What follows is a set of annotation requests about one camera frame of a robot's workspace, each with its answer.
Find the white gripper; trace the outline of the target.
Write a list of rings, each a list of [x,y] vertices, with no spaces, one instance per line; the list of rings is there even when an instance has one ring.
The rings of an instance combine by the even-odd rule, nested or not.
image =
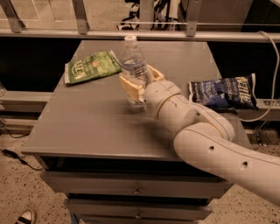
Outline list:
[[[142,84],[134,84],[122,74],[119,75],[119,82],[130,100],[144,101],[144,110],[158,119],[159,110],[165,102],[174,95],[180,95],[182,90],[173,82],[164,80],[165,76],[151,65],[147,66],[147,77],[149,85],[145,90]]]

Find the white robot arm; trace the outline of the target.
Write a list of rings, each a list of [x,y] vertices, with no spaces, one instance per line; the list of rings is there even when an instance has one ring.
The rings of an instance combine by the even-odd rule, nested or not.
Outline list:
[[[280,206],[280,157],[234,143],[235,130],[228,119],[188,101],[179,87],[152,66],[147,71],[147,84],[121,71],[120,85],[131,101],[140,103],[174,135],[178,157]]]

